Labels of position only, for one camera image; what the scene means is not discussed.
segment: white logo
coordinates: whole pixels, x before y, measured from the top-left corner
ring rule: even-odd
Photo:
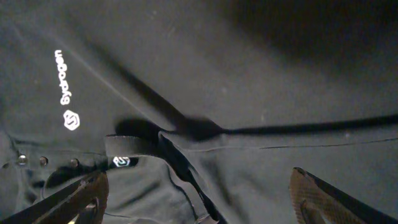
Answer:
[[[75,112],[66,110],[63,114],[63,118],[65,119],[63,125],[71,131],[75,130],[80,125],[79,115],[76,114]]]
[[[117,167],[128,166],[130,164],[130,158],[128,158],[128,157],[115,157],[115,158],[113,158],[113,163]]]
[[[60,79],[60,87],[62,89],[62,97],[60,102],[61,105],[68,105],[72,93],[69,91],[69,85],[68,82],[66,81],[67,77],[66,71],[68,70],[68,67],[64,63],[61,50],[55,51],[55,61],[58,67],[58,78]]]

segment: brand name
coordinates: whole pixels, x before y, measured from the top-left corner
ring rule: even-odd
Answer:
[[[58,78],[60,80],[60,87],[62,89],[62,97],[60,103],[61,105],[68,105],[72,93],[69,91],[69,85],[68,82],[66,81],[68,66],[65,64],[61,50],[55,51],[55,61],[57,63],[57,68],[58,68]]]

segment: metal button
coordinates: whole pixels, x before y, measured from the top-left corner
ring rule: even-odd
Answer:
[[[48,163],[49,160],[46,157],[44,156],[40,157],[40,166],[45,167]]]
[[[18,164],[21,165],[21,166],[27,164],[27,158],[26,158],[25,155],[20,155],[20,156],[18,157]]]
[[[79,166],[79,160],[78,159],[71,159],[70,160],[70,166],[73,168],[76,168]]]

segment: shirt button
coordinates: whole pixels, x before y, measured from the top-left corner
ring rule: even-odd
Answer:
[[[20,156],[18,157],[18,164],[21,165],[21,166],[27,164],[27,158],[26,158],[25,155],[20,155]]]
[[[48,163],[49,160],[46,157],[44,156],[40,157],[40,166],[45,167]]]
[[[73,168],[78,167],[78,166],[79,166],[79,160],[77,160],[77,159],[71,159],[71,160],[70,160],[70,166],[73,167]]]

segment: garment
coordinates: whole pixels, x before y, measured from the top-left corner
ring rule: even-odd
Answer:
[[[107,167],[115,133],[174,148],[227,223],[294,223],[293,167],[398,218],[396,9],[3,1],[0,218],[48,196],[61,167],[56,183]],[[110,169],[104,222],[193,223],[168,169]]]

